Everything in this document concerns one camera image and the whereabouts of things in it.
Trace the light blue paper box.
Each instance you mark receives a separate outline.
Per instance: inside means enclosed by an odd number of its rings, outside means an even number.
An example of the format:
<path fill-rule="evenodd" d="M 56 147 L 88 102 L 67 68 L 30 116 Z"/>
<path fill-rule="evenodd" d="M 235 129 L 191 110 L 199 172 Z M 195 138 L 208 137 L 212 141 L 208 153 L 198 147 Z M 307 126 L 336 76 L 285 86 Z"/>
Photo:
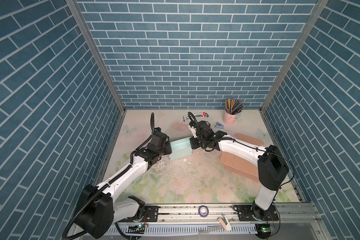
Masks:
<path fill-rule="evenodd" d="M 170 161 L 182 159 L 193 154 L 191 138 L 184 138 L 171 142 L 172 153 L 169 155 Z"/>

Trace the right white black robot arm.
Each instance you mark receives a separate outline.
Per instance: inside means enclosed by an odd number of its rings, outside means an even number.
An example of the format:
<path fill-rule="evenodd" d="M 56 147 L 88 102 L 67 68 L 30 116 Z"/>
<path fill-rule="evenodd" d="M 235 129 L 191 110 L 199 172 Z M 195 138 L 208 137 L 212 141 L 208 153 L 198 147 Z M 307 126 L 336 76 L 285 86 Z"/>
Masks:
<path fill-rule="evenodd" d="M 252 204 L 255 219 L 263 220 L 270 212 L 282 182 L 290 168 L 276 146 L 261 147 L 237 140 L 223 131 L 214 132 L 206 121 L 190 121 L 190 139 L 193 150 L 202 148 L 205 151 L 218 150 L 239 158 L 250 169 L 256 168 L 261 186 Z"/>

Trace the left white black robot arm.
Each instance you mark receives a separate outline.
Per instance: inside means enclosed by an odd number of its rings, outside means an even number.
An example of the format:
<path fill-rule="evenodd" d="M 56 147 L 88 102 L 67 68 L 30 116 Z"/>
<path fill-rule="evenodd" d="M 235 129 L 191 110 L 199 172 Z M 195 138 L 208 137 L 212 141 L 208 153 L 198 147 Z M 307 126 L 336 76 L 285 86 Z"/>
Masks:
<path fill-rule="evenodd" d="M 64 240 L 90 234 L 102 237 L 114 223 L 124 219 L 139 221 L 144 216 L 145 202 L 135 196 L 118 201 L 121 193 L 156 164 L 172 153 L 170 138 L 160 128 L 132 152 L 131 161 L 120 171 L 96 186 L 87 185 L 81 192 L 73 218 L 63 231 Z"/>

